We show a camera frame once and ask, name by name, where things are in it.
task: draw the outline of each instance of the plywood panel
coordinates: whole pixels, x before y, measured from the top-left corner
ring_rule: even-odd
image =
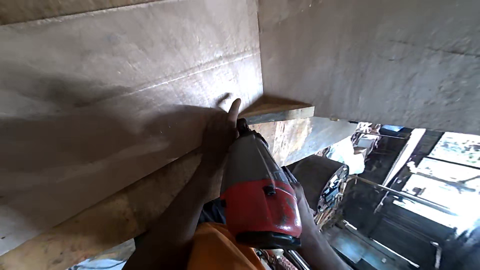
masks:
[[[253,0],[0,27],[0,254],[196,148],[226,93],[262,94]]]
[[[267,95],[315,115],[480,134],[480,3],[260,0]]]
[[[154,0],[4,0],[0,3],[0,24],[20,23],[153,1]]]

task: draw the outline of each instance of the metal bar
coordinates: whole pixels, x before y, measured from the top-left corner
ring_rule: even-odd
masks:
[[[369,134],[369,135],[375,135],[375,136],[380,136],[380,137],[389,137],[389,138],[403,139],[403,140],[408,139],[408,137],[407,138],[395,137],[395,136],[390,136],[390,135],[373,134],[373,133],[361,132],[361,131],[356,131],[355,133]]]
[[[370,184],[370,185],[372,185],[372,186],[374,186],[374,187],[378,187],[378,188],[380,188],[380,189],[389,191],[389,192],[391,192],[391,193],[393,193],[393,194],[396,194],[396,195],[398,195],[398,196],[402,196],[402,197],[405,197],[405,198],[410,199],[410,200],[412,200],[412,201],[416,201],[416,202],[418,202],[418,203],[421,203],[421,204],[426,205],[426,206],[428,206],[428,207],[431,207],[431,208],[433,208],[433,209],[439,210],[439,211],[441,211],[441,212],[443,212],[443,213],[447,213],[447,214],[452,215],[452,216],[458,216],[458,215],[455,214],[454,212],[450,211],[448,208],[446,208],[446,207],[444,207],[444,206],[441,206],[441,205],[438,205],[438,204],[436,204],[436,203],[430,202],[430,201],[428,201],[428,200],[422,199],[422,198],[420,198],[420,197],[413,196],[413,195],[410,195],[410,194],[405,193],[405,192],[396,191],[395,189],[392,189],[392,188],[383,186],[383,185],[381,185],[381,184],[377,184],[377,183],[375,183],[375,182],[372,182],[372,181],[367,180],[367,179],[365,179],[365,178],[358,177],[358,176],[356,176],[356,175],[351,175],[350,177],[352,177],[352,178],[354,178],[354,179],[358,179],[358,180],[360,180],[360,181],[363,181],[363,182],[365,182],[365,183],[367,183],[367,184]]]
[[[456,163],[454,161],[448,161],[448,160],[441,160],[441,159],[438,159],[438,158],[432,158],[432,157],[425,157],[426,159],[431,159],[431,160],[438,160],[438,161],[443,161],[443,162],[447,162],[447,163],[450,163],[450,164],[455,164],[455,165],[460,165],[460,166],[465,166],[465,167],[469,167],[469,168],[472,168],[472,169],[477,169],[477,170],[480,170],[479,167],[475,167],[475,166],[472,166],[472,165],[466,165],[466,164],[461,164],[461,163]]]
[[[310,270],[310,266],[305,262],[305,260],[298,254],[295,250],[285,250],[284,249],[284,256],[289,259],[295,267],[299,270]]]

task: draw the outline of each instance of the finger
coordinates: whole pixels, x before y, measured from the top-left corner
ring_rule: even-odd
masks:
[[[295,191],[297,202],[300,202],[301,199],[305,197],[305,194],[303,193],[303,187],[300,185],[300,183],[290,183],[290,186],[292,186],[293,191]]]
[[[228,120],[230,122],[236,122],[237,118],[239,116],[239,109],[240,109],[240,104],[241,104],[241,99],[237,98],[235,101],[233,101],[232,106],[230,107],[230,110],[228,111]]]

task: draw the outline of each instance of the pipe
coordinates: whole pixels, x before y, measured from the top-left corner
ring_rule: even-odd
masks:
[[[410,199],[410,200],[412,200],[412,201],[415,201],[415,202],[418,202],[418,203],[420,203],[420,204],[426,205],[426,206],[431,207],[431,208],[433,208],[433,209],[439,210],[439,211],[441,211],[441,212],[443,212],[443,213],[447,213],[447,214],[452,215],[452,216],[458,216],[458,215],[455,214],[454,212],[450,211],[448,208],[446,208],[446,207],[444,207],[444,206],[441,206],[441,205],[438,205],[438,204],[436,204],[436,203],[430,202],[430,201],[428,201],[428,200],[422,199],[422,198],[420,198],[420,197],[413,196],[413,195],[410,195],[410,194],[405,193],[405,192],[396,191],[395,189],[392,189],[392,188],[383,186],[383,185],[381,185],[381,184],[377,184],[377,183],[375,183],[375,182],[372,182],[372,181],[367,180],[367,179],[365,179],[365,178],[361,178],[361,177],[356,176],[356,175],[351,175],[350,177],[351,177],[351,178],[354,178],[354,179],[358,179],[358,180],[360,180],[360,181],[362,181],[362,182],[365,182],[365,183],[367,183],[367,184],[370,184],[370,185],[372,185],[372,186],[374,186],[374,187],[378,187],[378,188],[380,188],[380,189],[389,191],[389,192],[391,192],[391,193],[393,193],[393,194],[396,194],[396,195],[398,195],[398,196],[405,197],[405,198]]]

